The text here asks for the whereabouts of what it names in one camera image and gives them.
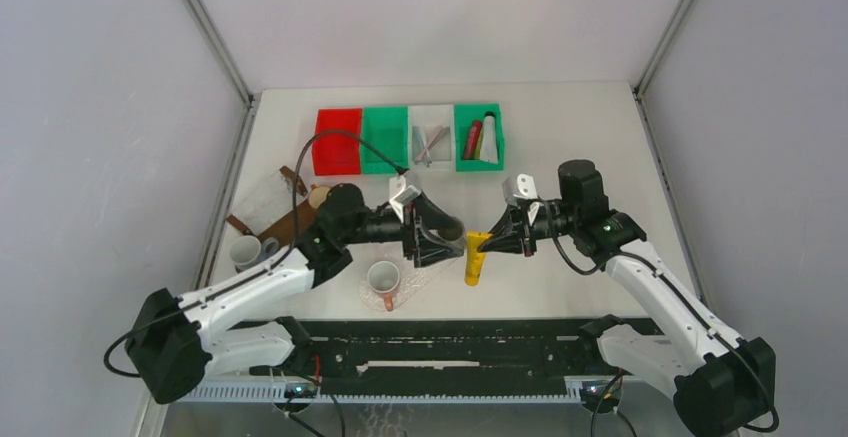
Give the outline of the grey ceramic mug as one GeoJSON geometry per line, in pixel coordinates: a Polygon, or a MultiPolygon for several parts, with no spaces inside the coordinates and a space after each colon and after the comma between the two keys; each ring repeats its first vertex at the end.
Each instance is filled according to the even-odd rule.
{"type": "Polygon", "coordinates": [[[440,231],[440,235],[447,242],[451,243],[453,246],[465,250],[466,244],[466,232],[463,224],[461,222],[456,223],[450,227],[444,228],[440,231]]]}

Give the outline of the white toothpaste tube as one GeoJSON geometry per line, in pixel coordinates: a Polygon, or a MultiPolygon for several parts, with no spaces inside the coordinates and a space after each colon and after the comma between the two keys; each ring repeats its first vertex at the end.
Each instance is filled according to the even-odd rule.
{"type": "Polygon", "coordinates": [[[499,163],[496,123],[495,114],[493,112],[486,112],[479,141],[479,159],[490,164],[499,163]]]}

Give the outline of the green yellow toothpaste tube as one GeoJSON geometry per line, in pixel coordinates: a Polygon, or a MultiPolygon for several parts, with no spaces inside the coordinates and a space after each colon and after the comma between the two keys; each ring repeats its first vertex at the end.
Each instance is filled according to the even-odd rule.
{"type": "Polygon", "coordinates": [[[478,137],[478,139],[476,141],[476,145],[475,145],[473,156],[472,156],[473,160],[480,160],[482,142],[483,142],[483,137],[482,137],[482,134],[481,134],[481,136],[478,137]]]}

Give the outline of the beige cup orange handle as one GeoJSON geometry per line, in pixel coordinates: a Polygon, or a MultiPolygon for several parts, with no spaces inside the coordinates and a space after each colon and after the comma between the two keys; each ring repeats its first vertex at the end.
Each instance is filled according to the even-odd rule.
{"type": "Polygon", "coordinates": [[[313,210],[318,210],[327,200],[331,190],[329,186],[314,186],[307,196],[309,206],[313,210]]]}

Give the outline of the clear holder with wooden ends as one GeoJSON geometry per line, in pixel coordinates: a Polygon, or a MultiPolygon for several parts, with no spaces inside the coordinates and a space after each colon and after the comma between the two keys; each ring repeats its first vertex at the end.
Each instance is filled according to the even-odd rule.
{"type": "Polygon", "coordinates": [[[225,222],[242,235],[259,236],[292,210],[293,195],[307,194],[304,181],[293,169],[282,166],[237,198],[225,222]]]}

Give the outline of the white blue mug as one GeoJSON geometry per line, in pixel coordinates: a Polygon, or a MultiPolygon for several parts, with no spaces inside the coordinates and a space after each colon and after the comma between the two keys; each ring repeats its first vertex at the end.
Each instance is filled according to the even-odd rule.
{"type": "Polygon", "coordinates": [[[276,238],[260,240],[245,235],[237,238],[229,248],[229,257],[237,272],[243,272],[273,256],[280,248],[276,238]]]}

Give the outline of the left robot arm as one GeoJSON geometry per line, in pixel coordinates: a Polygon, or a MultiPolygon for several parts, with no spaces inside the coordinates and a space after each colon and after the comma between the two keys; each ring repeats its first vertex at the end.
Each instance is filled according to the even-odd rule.
{"type": "Polygon", "coordinates": [[[399,242],[416,268],[463,255],[458,218],[403,179],[390,184],[398,193],[375,209],[356,185],[333,186],[290,246],[220,284],[179,296],[166,288],[149,294],[124,349],[154,401],[175,402],[209,376],[256,366],[305,371],[313,349],[291,318],[239,324],[265,305],[336,277],[352,263],[352,245],[399,242]]]}

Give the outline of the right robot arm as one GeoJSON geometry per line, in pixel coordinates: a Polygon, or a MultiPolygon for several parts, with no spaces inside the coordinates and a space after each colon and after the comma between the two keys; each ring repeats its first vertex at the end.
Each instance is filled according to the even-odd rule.
{"type": "Polygon", "coordinates": [[[607,315],[582,328],[579,363],[592,373],[615,367],[649,384],[671,400],[692,435],[776,431],[773,348],[762,338],[744,338],[681,284],[646,232],[610,206],[592,161],[566,161],[557,175],[557,199],[539,196],[530,175],[507,178],[506,209],[480,251],[530,257],[538,241],[549,239],[573,272],[602,271],[617,282],[667,341],[607,315]]]}

